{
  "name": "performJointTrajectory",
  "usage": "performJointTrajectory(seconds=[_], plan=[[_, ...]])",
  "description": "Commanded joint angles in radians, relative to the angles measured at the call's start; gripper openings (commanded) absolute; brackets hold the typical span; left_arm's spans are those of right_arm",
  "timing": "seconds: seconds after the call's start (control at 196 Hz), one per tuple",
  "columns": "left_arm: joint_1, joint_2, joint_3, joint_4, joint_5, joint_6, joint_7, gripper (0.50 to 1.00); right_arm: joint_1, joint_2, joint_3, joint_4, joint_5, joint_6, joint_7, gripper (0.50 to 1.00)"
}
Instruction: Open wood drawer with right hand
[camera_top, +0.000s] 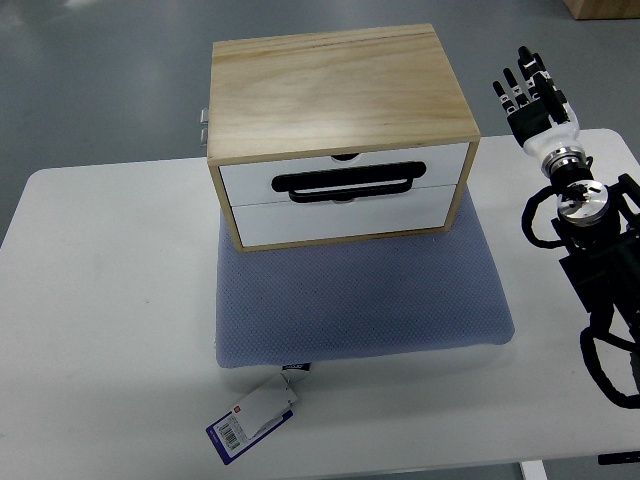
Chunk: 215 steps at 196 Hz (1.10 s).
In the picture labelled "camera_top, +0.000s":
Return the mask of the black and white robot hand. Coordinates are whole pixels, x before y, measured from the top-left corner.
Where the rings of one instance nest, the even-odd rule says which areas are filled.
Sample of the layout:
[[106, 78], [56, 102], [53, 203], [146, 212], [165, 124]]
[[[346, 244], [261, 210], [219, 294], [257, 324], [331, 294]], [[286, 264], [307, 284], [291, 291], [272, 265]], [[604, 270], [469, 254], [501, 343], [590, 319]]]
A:
[[577, 116], [562, 90], [556, 87], [541, 56], [521, 46], [517, 66], [521, 80], [505, 68], [504, 80], [493, 82], [517, 144], [547, 169], [562, 159], [584, 160]]

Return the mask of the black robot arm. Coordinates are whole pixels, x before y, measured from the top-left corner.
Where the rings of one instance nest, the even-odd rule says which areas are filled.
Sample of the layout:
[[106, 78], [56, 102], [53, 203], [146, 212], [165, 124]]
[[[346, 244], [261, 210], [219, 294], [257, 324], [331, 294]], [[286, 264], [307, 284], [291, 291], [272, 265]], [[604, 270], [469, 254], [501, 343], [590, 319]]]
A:
[[[618, 391], [606, 376], [596, 342], [626, 351], [639, 362], [639, 185], [622, 174], [612, 185], [596, 181], [593, 159], [578, 147], [559, 147], [543, 157], [542, 171], [550, 184], [526, 203], [521, 228], [541, 249], [563, 247], [560, 260], [574, 291], [590, 314], [580, 334], [586, 368], [605, 397], [618, 407], [637, 409], [639, 395]], [[539, 205], [554, 196], [556, 240], [542, 240], [533, 231]]]

